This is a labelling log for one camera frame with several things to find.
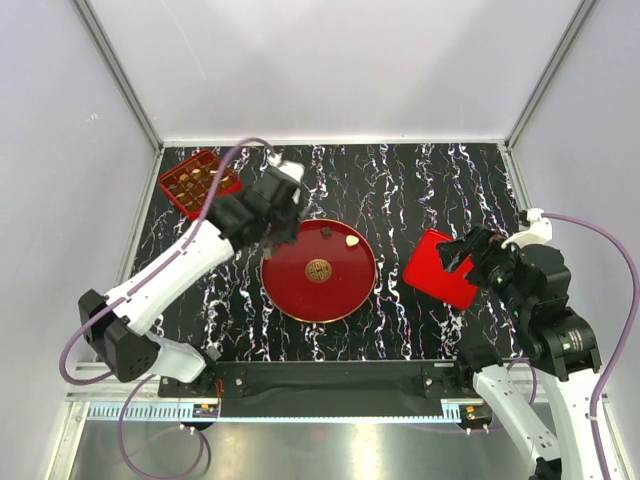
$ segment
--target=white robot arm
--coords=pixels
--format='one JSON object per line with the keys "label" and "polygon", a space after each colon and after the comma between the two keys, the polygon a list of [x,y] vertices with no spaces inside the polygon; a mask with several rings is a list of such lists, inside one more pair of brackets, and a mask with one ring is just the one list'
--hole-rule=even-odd
{"label": "white robot arm", "polygon": [[[600,355],[589,324],[567,306],[571,274],[560,252],[545,246],[552,228],[543,213],[523,212],[528,228],[508,239],[479,226],[438,250],[448,271],[471,256],[467,280],[496,293],[510,310],[520,346],[549,399],[557,438],[514,388],[492,346],[461,352],[460,381],[501,420],[531,480],[602,480],[589,416]],[[604,421],[599,427],[610,478],[622,479],[609,430]]]}
{"label": "white robot arm", "polygon": [[120,381],[152,373],[185,384],[210,386],[207,378],[201,377],[216,359],[213,353],[159,337],[150,330],[171,302],[238,250],[264,240],[274,244],[295,241],[304,167],[279,157],[269,161],[255,185],[214,199],[193,238],[196,223],[151,264],[105,296],[93,290],[82,296],[82,323],[105,305],[118,302],[85,338]]}

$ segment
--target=red box lid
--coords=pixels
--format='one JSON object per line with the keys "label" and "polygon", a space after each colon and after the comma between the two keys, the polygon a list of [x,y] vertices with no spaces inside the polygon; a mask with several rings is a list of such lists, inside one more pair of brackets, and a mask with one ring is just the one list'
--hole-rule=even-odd
{"label": "red box lid", "polygon": [[436,245],[451,241],[449,235],[437,230],[427,230],[411,255],[402,278],[406,283],[438,300],[466,310],[473,303],[478,287],[471,285],[465,275],[473,264],[467,258],[455,273],[445,272]]}

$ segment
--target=metal frame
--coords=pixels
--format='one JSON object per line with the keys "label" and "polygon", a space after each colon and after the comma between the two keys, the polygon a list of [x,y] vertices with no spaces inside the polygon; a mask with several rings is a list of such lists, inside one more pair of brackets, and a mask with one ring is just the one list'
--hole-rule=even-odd
{"label": "metal frame", "polygon": [[100,56],[104,60],[109,72],[111,73],[113,80],[116,82],[120,93],[124,97],[127,105],[131,109],[131,113],[138,121],[142,132],[151,144],[154,152],[158,153],[162,149],[162,139],[156,132],[153,123],[149,119],[149,116],[144,111],[142,103],[138,99],[136,92],[131,86],[131,82],[124,73],[124,69],[115,54],[113,46],[109,42],[107,35],[102,28],[102,24],[96,16],[91,4],[88,0],[72,0],[73,4],[80,15],[82,23],[84,23],[87,32],[91,36],[93,43],[95,44]]}
{"label": "metal frame", "polygon": [[527,192],[527,187],[525,186],[520,166],[514,159],[513,152],[507,148],[504,142],[498,145],[498,150],[500,151],[500,155],[502,155],[502,161],[507,169],[507,175],[511,180],[511,187],[513,188],[516,206],[520,210],[528,210],[529,208],[532,208],[533,204],[531,203],[531,198]]}
{"label": "metal frame", "polygon": [[131,275],[131,269],[133,268],[133,262],[136,257],[136,251],[140,244],[140,238],[142,236],[142,230],[144,229],[144,219],[147,216],[149,205],[151,204],[151,196],[153,195],[153,189],[156,186],[156,180],[158,178],[158,172],[160,171],[160,165],[162,164],[162,157],[164,156],[164,148],[161,148],[153,159],[153,164],[149,170],[149,176],[144,183],[142,189],[142,195],[136,208],[136,215],[133,219],[133,225],[131,227],[131,233],[129,234],[129,242],[127,249],[120,262],[120,268],[118,269],[118,276],[116,278],[116,285],[124,282]]}
{"label": "metal frame", "polygon": [[[211,139],[201,138],[196,140],[167,140],[163,143],[165,148],[190,148],[190,147],[231,147],[236,144],[238,138]],[[504,139],[498,138],[474,138],[471,140],[443,137],[443,138],[425,138],[425,137],[384,137],[384,136],[345,136],[345,137],[304,137],[304,138],[285,138],[285,139],[269,139],[272,145],[361,145],[361,144],[378,144],[378,143],[398,143],[398,144],[423,144],[423,143],[495,143],[503,144]]]}
{"label": "metal frame", "polygon": [[609,432],[611,433],[611,440],[613,441],[613,447],[618,459],[618,465],[622,469],[622,476],[627,480],[636,480],[636,476],[631,469],[631,461],[629,460],[627,449],[622,443],[620,429],[618,428],[618,424],[616,423],[613,416],[611,402],[609,401],[609,397],[606,394],[602,397],[602,410],[604,412],[604,418],[607,422],[607,427],[609,428]]}
{"label": "metal frame", "polygon": [[529,120],[542,100],[542,97],[547,91],[553,77],[560,69],[560,66],[567,57],[571,46],[575,42],[598,2],[599,0],[582,0],[580,2],[580,5],[569,22],[569,25],[567,25],[567,28],[560,38],[560,42],[556,46],[556,49],[542,72],[538,83],[534,87],[529,100],[527,100],[520,117],[518,117],[513,129],[509,135],[507,135],[507,138],[505,138],[505,144],[509,150],[512,150],[516,143],[518,143],[518,140],[522,136],[522,132],[527,127]]}
{"label": "metal frame", "polygon": [[88,413],[89,402],[66,404],[65,419],[44,476],[45,480],[66,480],[70,477]]}

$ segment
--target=round red tray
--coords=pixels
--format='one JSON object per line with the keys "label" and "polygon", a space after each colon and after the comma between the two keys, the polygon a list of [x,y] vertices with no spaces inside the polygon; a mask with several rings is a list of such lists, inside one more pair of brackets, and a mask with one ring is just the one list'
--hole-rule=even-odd
{"label": "round red tray", "polygon": [[[358,244],[347,246],[348,235]],[[263,260],[261,275],[267,295],[285,314],[302,322],[333,322],[366,301],[376,263],[357,230],[335,220],[307,220],[294,245],[282,245]]]}

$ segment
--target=metal floor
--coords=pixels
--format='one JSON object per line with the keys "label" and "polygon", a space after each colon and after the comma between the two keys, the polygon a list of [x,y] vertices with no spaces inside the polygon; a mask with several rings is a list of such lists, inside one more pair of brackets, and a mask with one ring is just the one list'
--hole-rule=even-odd
{"label": "metal floor", "polygon": [[[547,405],[536,410],[550,422]],[[125,424],[134,452],[163,423]],[[215,480],[519,480],[527,479],[520,455],[504,432],[443,434],[453,425],[230,424],[206,431],[206,459],[189,478]],[[120,459],[115,422],[88,422],[72,479],[135,479]],[[134,463],[157,476],[184,471],[198,452],[197,440],[172,432],[134,454]]]}

